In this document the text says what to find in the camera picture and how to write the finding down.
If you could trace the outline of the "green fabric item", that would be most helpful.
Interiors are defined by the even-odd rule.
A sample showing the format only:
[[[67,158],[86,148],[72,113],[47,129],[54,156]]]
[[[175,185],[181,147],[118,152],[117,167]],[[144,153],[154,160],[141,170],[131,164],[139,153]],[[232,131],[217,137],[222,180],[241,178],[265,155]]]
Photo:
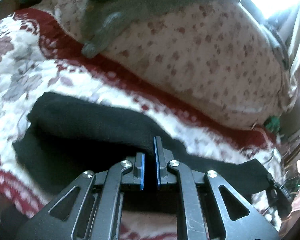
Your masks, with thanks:
[[[277,134],[280,131],[280,119],[277,116],[270,116],[263,123],[263,126],[271,133]]]

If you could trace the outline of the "cream floral pillow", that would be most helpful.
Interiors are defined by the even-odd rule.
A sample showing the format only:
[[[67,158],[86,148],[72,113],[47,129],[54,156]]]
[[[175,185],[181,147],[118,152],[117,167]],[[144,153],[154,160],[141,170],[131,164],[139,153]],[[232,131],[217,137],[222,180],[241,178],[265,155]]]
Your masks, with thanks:
[[[87,0],[42,0],[82,43]],[[239,2],[193,3],[133,21],[100,55],[228,127],[263,123],[288,109],[279,49]]]

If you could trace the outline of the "black pants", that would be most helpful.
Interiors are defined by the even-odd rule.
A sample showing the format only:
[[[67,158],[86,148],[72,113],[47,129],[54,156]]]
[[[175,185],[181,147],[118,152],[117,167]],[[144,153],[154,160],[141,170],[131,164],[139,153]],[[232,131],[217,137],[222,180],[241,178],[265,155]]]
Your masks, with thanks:
[[[47,193],[56,195],[87,170],[95,173],[133,157],[146,156],[146,188],[156,180],[154,138],[189,168],[217,171],[246,200],[266,190],[268,171],[257,160],[235,165],[188,154],[154,120],[53,92],[44,93],[27,116],[30,126],[13,148],[18,163]]]

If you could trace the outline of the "grey-green fuzzy towel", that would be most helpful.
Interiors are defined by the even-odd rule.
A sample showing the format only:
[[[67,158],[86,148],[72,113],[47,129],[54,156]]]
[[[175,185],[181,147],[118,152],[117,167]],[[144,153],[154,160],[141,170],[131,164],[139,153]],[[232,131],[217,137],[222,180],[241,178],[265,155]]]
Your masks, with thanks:
[[[193,3],[210,1],[216,0],[87,0],[81,22],[82,54],[95,57],[133,21],[144,21]]]

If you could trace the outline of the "red white floral blanket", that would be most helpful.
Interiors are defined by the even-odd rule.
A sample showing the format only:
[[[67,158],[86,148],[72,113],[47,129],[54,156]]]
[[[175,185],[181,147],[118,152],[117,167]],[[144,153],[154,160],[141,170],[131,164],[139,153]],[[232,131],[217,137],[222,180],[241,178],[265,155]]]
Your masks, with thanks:
[[[81,48],[43,11],[20,10],[0,20],[0,197],[11,205],[1,214],[1,239],[17,239],[19,229],[57,196],[41,189],[13,148],[44,93],[144,114],[180,140],[190,155],[235,165],[261,163],[238,150],[243,146],[261,155],[265,140],[260,133],[224,128],[116,62],[102,56],[86,59]],[[149,188],[144,173],[143,189],[122,185],[121,192],[118,239],[178,239],[177,194],[157,187],[157,173]]]

